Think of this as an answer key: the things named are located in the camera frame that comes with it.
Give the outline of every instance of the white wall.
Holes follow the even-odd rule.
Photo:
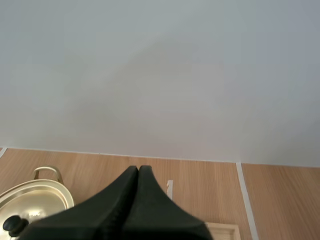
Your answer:
[[[1,0],[0,146],[320,166],[319,0]]]

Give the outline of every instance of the metal handle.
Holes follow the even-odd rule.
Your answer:
[[[50,170],[50,171],[53,171],[55,176],[56,176],[56,179],[59,183],[61,184],[64,184],[64,181],[62,180],[62,176],[61,176],[61,173],[59,171],[58,168],[56,168],[55,166],[40,166],[40,167],[37,167],[34,171],[33,171],[33,179],[39,179],[39,172],[42,171],[42,170]]]

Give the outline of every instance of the pot lid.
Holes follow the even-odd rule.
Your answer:
[[[0,195],[0,240],[15,239],[28,224],[74,206],[69,190],[59,183],[62,182],[61,175],[57,175],[59,182],[37,179],[39,170],[51,168],[37,168],[34,171],[35,180],[24,182]]]

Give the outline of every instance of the black knob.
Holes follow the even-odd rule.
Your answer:
[[[18,215],[8,217],[3,223],[3,230],[8,231],[11,237],[17,237],[29,225],[27,219]]]

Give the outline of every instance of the white trim strip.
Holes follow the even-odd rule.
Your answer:
[[[7,148],[6,147],[3,147],[0,151],[0,158],[2,157],[3,154],[5,154]]]
[[[166,195],[172,200],[174,198],[174,181],[168,180],[166,183]]]
[[[255,218],[254,218],[254,214],[252,212],[250,199],[249,199],[249,195],[247,192],[244,173],[242,172],[241,162],[236,163],[236,170],[238,172],[239,183],[240,183],[242,197],[243,197],[243,201],[244,201],[246,216],[247,216],[248,222],[249,222],[251,237],[252,237],[252,240],[259,240],[258,232],[257,232],[257,228],[256,228],[256,223],[255,223]]]

